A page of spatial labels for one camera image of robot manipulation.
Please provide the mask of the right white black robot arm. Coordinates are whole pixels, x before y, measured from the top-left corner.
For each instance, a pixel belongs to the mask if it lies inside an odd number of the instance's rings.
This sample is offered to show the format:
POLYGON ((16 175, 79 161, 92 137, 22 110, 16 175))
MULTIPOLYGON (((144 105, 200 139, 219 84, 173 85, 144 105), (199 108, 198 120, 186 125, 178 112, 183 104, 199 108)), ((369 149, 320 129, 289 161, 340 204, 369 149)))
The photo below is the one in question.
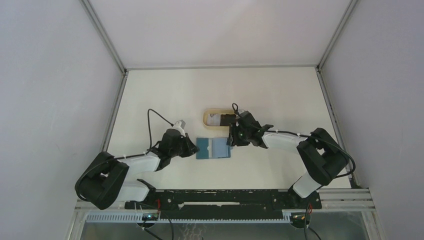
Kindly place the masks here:
POLYGON ((310 134, 275 130, 273 125, 260 123, 249 111, 234 111, 235 120, 229 125, 227 144, 231 147, 253 145, 263 149, 280 149, 298 154, 306 173, 289 188, 289 203, 302 208, 309 196, 329 185, 334 179, 342 178, 341 173, 353 158, 323 128, 316 128, 310 134))

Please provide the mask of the blue card holder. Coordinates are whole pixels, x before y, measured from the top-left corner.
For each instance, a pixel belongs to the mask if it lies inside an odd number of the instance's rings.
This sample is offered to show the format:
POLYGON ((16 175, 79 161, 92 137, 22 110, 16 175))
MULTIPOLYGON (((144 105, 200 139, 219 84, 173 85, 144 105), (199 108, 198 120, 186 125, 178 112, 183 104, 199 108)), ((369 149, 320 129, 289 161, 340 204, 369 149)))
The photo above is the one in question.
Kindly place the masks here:
POLYGON ((197 160, 231 158, 232 147, 228 145, 228 139, 226 137, 198 137, 196 139, 196 146, 199 148, 199 151, 196 153, 197 160))

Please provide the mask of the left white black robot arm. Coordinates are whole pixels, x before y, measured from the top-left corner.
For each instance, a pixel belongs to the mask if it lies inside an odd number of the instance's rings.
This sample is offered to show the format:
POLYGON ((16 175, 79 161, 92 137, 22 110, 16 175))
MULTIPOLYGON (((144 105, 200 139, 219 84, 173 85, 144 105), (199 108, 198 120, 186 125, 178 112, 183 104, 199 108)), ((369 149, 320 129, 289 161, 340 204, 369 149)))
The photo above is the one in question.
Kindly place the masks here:
POLYGON ((119 201, 137 201, 149 209, 155 205, 157 196, 146 181, 134 180, 133 176, 160 171, 172 158, 187 158, 198 151, 187 133, 170 128, 146 153, 116 157, 107 151, 100 152, 76 181, 74 189, 80 200, 100 210, 119 201))

